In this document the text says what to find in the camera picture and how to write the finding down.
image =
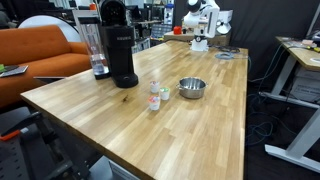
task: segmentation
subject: metal bowl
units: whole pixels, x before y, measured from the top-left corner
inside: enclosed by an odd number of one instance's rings
[[[189,99],[198,99],[203,96],[207,85],[208,84],[200,78],[185,77],[180,79],[177,88],[181,96]]]

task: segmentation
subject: black coffee machine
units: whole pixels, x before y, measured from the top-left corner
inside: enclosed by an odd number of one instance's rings
[[[132,61],[134,29],[127,25],[126,7],[120,0],[104,0],[99,11],[99,33],[111,77],[117,87],[133,87],[139,81]]]

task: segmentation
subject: sofa cushion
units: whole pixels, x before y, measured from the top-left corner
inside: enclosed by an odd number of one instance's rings
[[[43,85],[34,76],[71,76],[90,69],[88,55],[67,53],[24,64],[24,74],[0,78],[0,108],[21,101],[20,93]]]
[[[56,25],[0,31],[0,64],[15,65],[71,52]]]

